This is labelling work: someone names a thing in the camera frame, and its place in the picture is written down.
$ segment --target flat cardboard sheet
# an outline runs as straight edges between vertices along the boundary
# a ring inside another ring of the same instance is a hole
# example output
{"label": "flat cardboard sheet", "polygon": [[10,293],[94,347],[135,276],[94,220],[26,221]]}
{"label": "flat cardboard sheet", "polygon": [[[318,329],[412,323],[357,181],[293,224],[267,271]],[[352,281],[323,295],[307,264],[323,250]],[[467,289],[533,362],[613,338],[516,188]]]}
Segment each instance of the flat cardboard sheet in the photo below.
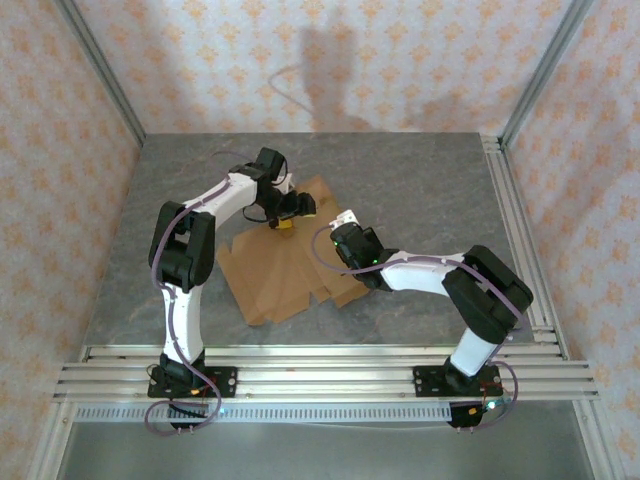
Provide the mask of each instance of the flat cardboard sheet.
{"label": "flat cardboard sheet", "polygon": [[[311,294],[318,303],[331,298],[340,308],[368,292],[351,275],[320,265],[311,252],[314,233],[342,212],[327,184],[316,176],[296,190],[314,198],[315,217],[296,217],[288,230],[260,225],[237,235],[231,250],[225,244],[218,248],[218,264],[249,325],[291,318],[309,308]],[[326,262],[345,268],[329,231],[320,235],[316,249]]]}

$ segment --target patterned wallpaper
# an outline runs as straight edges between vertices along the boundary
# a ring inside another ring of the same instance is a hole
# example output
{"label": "patterned wallpaper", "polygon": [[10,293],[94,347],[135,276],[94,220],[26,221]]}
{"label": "patterned wallpaper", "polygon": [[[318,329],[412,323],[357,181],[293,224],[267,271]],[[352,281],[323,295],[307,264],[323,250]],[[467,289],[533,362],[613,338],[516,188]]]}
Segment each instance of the patterned wallpaper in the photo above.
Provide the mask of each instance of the patterned wallpaper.
{"label": "patterned wallpaper", "polygon": [[78,3],[150,133],[499,134],[570,1]]}
{"label": "patterned wallpaper", "polygon": [[0,475],[26,476],[138,147],[51,0],[0,5]]}
{"label": "patterned wallpaper", "polygon": [[558,313],[640,477],[640,8],[599,1],[512,149]]}

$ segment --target cardboard box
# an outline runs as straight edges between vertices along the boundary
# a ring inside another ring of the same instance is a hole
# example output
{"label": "cardboard box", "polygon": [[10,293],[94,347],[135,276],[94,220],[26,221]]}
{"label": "cardboard box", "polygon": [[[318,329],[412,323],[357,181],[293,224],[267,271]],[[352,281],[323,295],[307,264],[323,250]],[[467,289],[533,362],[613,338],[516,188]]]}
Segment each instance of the cardboard box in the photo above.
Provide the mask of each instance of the cardboard box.
{"label": "cardboard box", "polygon": [[[218,248],[218,264],[249,325],[291,318],[309,308],[311,294],[318,303],[331,298],[339,308],[368,292],[351,275],[320,265],[311,253],[314,233],[343,211],[327,184],[316,176],[296,189],[314,198],[315,217],[295,218],[288,230],[260,225],[237,235],[231,250],[225,244]],[[325,261],[345,268],[329,231],[318,238],[316,249]]]}

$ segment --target yellow object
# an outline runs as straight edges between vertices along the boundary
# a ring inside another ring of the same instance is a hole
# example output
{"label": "yellow object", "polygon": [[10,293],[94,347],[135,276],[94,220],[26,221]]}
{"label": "yellow object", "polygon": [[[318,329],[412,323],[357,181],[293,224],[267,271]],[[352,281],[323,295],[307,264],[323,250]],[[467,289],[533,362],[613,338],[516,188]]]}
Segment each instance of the yellow object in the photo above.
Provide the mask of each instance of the yellow object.
{"label": "yellow object", "polygon": [[291,219],[287,219],[287,220],[280,220],[276,228],[278,230],[285,230],[291,227],[293,227],[293,221]]}

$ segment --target gray stone surface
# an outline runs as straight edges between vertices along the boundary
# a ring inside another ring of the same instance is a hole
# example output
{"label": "gray stone surface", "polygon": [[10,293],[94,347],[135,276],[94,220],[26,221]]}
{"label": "gray stone surface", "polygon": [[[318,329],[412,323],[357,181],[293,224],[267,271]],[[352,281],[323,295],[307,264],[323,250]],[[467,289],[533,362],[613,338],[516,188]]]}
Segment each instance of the gray stone surface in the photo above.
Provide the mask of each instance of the gray stone surface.
{"label": "gray stone surface", "polygon": [[[344,208],[373,226],[383,244],[412,253],[452,254],[474,244],[513,266],[477,134],[329,133],[151,135],[142,149],[86,343],[162,344],[162,295],[147,254],[160,206],[186,201],[222,180],[237,158],[261,147],[282,152],[298,181],[321,174]],[[253,225],[237,214],[217,232],[231,243]],[[202,298],[208,345],[454,344],[464,323],[450,301],[420,292],[372,292],[337,309],[331,301],[279,324],[248,327],[216,266]],[[515,341],[528,341],[528,331]]]}

